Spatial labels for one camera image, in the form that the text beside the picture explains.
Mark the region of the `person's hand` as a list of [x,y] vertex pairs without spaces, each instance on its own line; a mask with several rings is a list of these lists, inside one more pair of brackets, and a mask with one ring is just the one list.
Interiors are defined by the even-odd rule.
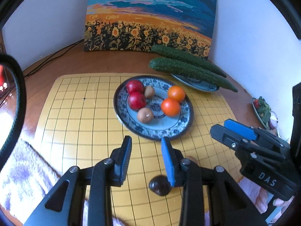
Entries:
[[270,199],[270,202],[272,202],[272,205],[275,207],[281,207],[281,212],[279,215],[281,216],[286,209],[290,206],[292,201],[295,199],[294,196],[292,196],[288,201],[283,201],[282,199],[272,199],[271,193],[269,193],[267,190],[261,188],[259,191],[259,194],[255,200],[255,207],[259,211],[260,214],[263,214],[268,209],[268,200]]

